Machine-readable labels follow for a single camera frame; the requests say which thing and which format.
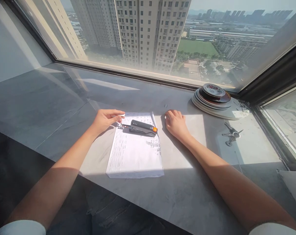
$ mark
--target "paper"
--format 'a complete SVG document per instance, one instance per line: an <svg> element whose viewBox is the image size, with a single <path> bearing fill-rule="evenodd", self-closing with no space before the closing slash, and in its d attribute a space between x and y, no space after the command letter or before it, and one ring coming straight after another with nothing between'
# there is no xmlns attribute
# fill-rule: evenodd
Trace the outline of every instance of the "paper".
<svg viewBox="0 0 296 235"><path fill-rule="evenodd" d="M157 127L153 113L126 113L122 123L130 125L132 120ZM118 179L163 176L159 135L132 134L129 128L119 125L115 129L106 174Z"/></svg>

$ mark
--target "hazy sky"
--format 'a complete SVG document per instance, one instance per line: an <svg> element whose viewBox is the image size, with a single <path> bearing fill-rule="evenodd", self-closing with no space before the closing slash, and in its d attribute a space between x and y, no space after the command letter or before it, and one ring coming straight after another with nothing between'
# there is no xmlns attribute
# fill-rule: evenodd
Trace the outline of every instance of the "hazy sky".
<svg viewBox="0 0 296 235"><path fill-rule="evenodd" d="M190 9L215 9L220 11L296 10L296 0L191 0Z"/></svg>

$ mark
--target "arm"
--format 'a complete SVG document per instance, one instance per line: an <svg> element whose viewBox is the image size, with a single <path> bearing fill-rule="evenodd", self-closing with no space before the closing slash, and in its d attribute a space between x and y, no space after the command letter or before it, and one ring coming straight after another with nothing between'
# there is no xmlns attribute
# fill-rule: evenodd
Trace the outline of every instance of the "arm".
<svg viewBox="0 0 296 235"><path fill-rule="evenodd" d="M167 111L166 124L169 132L196 157L226 204L248 231L266 222L296 230L294 219L273 198L191 136L181 112Z"/></svg>
<svg viewBox="0 0 296 235"><path fill-rule="evenodd" d="M93 124L48 170L17 205L6 224L34 220L46 230L67 197L93 141L114 122L122 122L120 110L99 110Z"/></svg>

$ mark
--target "sports field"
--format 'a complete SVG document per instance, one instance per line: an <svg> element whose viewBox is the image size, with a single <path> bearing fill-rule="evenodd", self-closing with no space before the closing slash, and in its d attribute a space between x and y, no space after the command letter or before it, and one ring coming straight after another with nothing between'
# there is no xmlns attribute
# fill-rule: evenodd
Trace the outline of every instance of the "sports field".
<svg viewBox="0 0 296 235"><path fill-rule="evenodd" d="M191 40L181 40L178 46L178 51L184 52L199 52L208 54L210 56L216 54L218 55L216 49L211 44L211 42L203 42L203 41L191 41Z"/></svg>

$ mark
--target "white wall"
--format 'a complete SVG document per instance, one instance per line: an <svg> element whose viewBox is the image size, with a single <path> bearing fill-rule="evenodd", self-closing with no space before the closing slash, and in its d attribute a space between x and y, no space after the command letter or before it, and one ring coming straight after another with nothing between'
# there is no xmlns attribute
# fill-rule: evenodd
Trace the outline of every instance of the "white wall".
<svg viewBox="0 0 296 235"><path fill-rule="evenodd" d="M0 3L0 82L51 60L9 7Z"/></svg>

